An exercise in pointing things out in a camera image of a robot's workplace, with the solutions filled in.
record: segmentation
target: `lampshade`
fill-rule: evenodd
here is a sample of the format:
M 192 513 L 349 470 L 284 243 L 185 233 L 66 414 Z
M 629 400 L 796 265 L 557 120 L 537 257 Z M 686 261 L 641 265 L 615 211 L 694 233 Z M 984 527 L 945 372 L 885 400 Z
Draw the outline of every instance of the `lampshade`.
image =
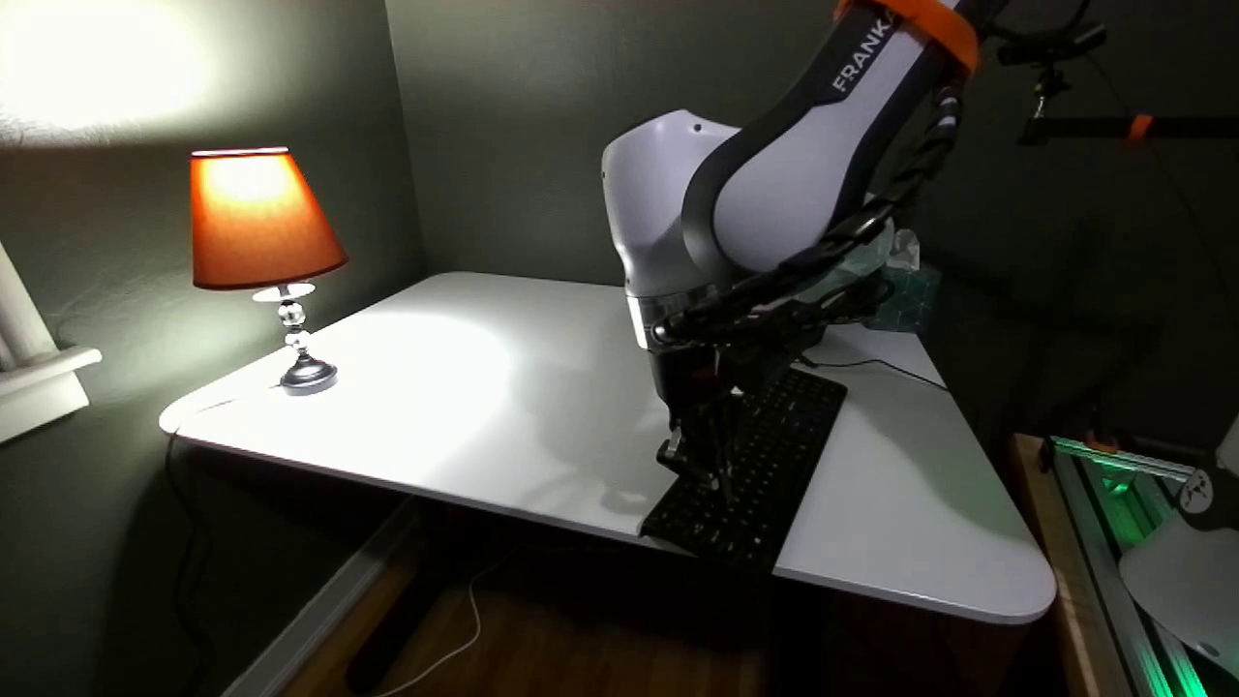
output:
M 346 265 L 300 160 L 284 146 L 192 156 L 195 287 L 279 287 Z

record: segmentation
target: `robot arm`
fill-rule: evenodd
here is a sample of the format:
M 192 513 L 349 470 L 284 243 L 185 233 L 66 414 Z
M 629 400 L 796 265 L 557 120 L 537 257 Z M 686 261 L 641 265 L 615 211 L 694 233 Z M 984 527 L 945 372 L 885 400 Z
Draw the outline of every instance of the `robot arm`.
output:
M 668 114 L 611 140 L 606 200 L 641 345 L 651 350 L 651 328 L 726 328 L 753 307 L 821 282 L 847 253 L 870 243 L 914 189 L 914 178 L 870 189 L 881 160 L 926 98 L 936 123 L 923 140 L 923 162 L 905 171 L 926 171 L 926 156 L 950 151 L 961 120 L 957 85 L 975 65 L 974 27 L 999 5 L 855 5 L 757 123 Z
M 682 110 L 606 146 L 636 342 L 655 359 L 676 440 L 691 440 L 699 466 L 713 462 L 713 418 L 732 389 L 819 345 L 885 269 L 895 211 L 953 146 L 975 27 L 1005 5 L 847 5 L 798 85 L 757 123 Z M 926 98 L 931 131 L 881 189 L 881 160 Z

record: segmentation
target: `lamp stand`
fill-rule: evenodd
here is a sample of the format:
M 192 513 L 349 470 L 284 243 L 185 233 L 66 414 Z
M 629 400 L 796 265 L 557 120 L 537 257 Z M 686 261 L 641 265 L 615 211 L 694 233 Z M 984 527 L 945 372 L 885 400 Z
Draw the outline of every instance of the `lamp stand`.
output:
M 279 376 L 279 389 L 287 390 L 323 390 L 337 380 L 337 367 L 309 353 L 306 311 L 304 311 L 306 293 L 314 293 L 309 282 L 279 282 L 257 293 L 257 303 L 275 303 L 287 345 L 300 353 L 300 359 Z

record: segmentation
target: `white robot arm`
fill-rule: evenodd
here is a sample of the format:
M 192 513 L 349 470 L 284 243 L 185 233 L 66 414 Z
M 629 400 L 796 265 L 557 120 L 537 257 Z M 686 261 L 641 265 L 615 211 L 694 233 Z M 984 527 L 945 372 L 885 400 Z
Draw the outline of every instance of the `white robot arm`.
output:
M 874 0 L 842 16 L 801 83 L 757 123 L 668 114 L 606 146 L 606 200 L 636 334 L 668 318 L 745 314 L 830 276 L 881 233 L 901 194 L 870 189 L 910 114 L 936 98 L 950 151 L 975 27 L 1005 0 Z

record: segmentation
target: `wooden floor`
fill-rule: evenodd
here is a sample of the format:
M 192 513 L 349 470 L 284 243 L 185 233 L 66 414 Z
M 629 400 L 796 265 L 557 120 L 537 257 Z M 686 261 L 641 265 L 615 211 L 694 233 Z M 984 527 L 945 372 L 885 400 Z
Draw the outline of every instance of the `wooden floor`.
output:
M 473 635 L 468 589 L 479 638 L 407 687 Z M 346 693 L 1060 693 L 1038 635 L 468 515 L 439 527 L 434 572 L 390 611 Z

